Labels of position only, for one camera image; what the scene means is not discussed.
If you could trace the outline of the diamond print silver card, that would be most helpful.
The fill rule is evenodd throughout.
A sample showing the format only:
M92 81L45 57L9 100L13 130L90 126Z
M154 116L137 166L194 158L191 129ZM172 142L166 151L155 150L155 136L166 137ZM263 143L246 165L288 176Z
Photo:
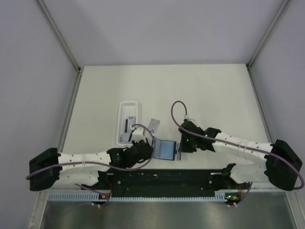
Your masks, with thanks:
M160 120L152 118L150 120L150 123L149 123L149 126L148 126L149 131L152 132L152 133L156 133L157 129L159 127L159 124L160 124Z

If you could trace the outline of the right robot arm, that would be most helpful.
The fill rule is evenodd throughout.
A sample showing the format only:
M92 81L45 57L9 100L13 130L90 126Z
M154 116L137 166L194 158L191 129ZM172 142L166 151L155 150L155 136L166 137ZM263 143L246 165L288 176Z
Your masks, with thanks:
M196 149L207 150L249 161L249 164L233 162L222 170L222 182L226 188L266 182L285 191L305 186L300 174L303 162L283 140L276 140L275 143L247 141L216 128L203 130L187 119L178 126L178 130L182 135L182 143L191 152Z

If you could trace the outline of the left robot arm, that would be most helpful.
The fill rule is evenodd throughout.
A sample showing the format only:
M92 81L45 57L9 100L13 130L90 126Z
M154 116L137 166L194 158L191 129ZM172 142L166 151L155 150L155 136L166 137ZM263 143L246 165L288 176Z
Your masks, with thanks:
M133 142L131 147L111 148L92 154L65 154L49 148L29 161L30 191L43 191L54 186L84 184L103 189L109 169L135 171L150 163L154 142L148 139Z

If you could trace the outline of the white plastic basket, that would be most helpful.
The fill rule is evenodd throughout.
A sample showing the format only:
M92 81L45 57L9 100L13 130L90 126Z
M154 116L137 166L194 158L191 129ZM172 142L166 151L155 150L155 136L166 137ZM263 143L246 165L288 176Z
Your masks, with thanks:
M128 146L132 144L131 126L138 122L138 108L137 101L123 101L120 103L116 132L117 145Z

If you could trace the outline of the blue card holder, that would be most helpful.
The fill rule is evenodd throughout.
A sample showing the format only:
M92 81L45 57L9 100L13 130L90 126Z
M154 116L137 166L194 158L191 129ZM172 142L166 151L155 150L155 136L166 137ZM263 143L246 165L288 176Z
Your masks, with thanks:
M177 143L175 141L156 139L153 158L160 160L175 160Z

